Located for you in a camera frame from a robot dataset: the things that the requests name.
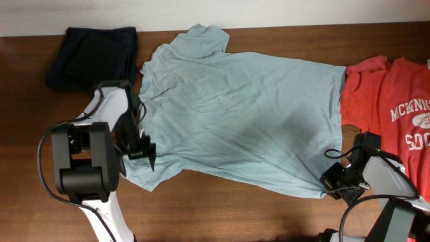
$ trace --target clothing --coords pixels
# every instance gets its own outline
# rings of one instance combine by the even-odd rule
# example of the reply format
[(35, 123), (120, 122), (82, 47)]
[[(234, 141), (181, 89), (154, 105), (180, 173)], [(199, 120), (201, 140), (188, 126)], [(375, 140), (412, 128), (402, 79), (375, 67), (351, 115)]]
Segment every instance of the clothing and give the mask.
[(68, 28), (46, 75), (46, 85), (59, 91), (91, 92), (100, 81), (129, 80), (133, 84), (137, 51), (136, 28)]
[(430, 202), (430, 70), (385, 56), (347, 68), (342, 123), (382, 136), (382, 150), (398, 155), (406, 174)]
[(323, 153), (342, 143), (345, 67), (244, 52), (229, 35), (194, 26), (144, 63), (140, 128), (157, 145), (148, 161), (125, 159), (127, 179), (153, 190), (182, 169), (291, 196), (322, 198)]

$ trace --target t-shirt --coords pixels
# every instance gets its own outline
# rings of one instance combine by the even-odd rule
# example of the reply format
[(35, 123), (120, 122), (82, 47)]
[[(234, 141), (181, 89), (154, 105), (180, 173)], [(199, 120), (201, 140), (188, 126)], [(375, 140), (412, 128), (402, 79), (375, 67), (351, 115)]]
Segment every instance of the t-shirt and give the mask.
[(382, 136), (382, 150), (398, 155), (406, 174), (430, 202), (430, 70), (377, 56), (347, 67), (342, 123)]
[(229, 35), (196, 25), (144, 63), (140, 123), (157, 145), (125, 159), (127, 179), (153, 190), (183, 169), (291, 196), (321, 198), (319, 178), (342, 145), (345, 67), (254, 52), (226, 53)]

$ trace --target black cloth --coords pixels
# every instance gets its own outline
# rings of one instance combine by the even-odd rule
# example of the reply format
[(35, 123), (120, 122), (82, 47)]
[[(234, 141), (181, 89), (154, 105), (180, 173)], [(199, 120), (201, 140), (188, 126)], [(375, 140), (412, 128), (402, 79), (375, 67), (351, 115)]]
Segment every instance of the black cloth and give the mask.
[(137, 75), (136, 28), (68, 28), (60, 52), (46, 74), (46, 85), (59, 91), (93, 91), (100, 81)]

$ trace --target red sleeve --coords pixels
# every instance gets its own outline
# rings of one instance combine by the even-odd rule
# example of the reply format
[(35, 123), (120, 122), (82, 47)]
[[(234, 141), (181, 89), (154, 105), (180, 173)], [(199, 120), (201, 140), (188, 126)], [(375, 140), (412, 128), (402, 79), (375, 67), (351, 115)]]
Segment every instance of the red sleeve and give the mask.
[(376, 102), (380, 84), (389, 68), (385, 56), (347, 67), (348, 78), (341, 99), (342, 124), (354, 125), (362, 132), (380, 133)]

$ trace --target white logo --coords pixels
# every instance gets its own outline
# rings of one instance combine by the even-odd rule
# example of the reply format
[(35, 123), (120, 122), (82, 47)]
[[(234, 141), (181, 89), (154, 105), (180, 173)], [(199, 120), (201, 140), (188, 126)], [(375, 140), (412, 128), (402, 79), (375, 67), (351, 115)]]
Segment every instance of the white logo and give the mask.
[(430, 113), (415, 116), (412, 123), (417, 127), (430, 128)]

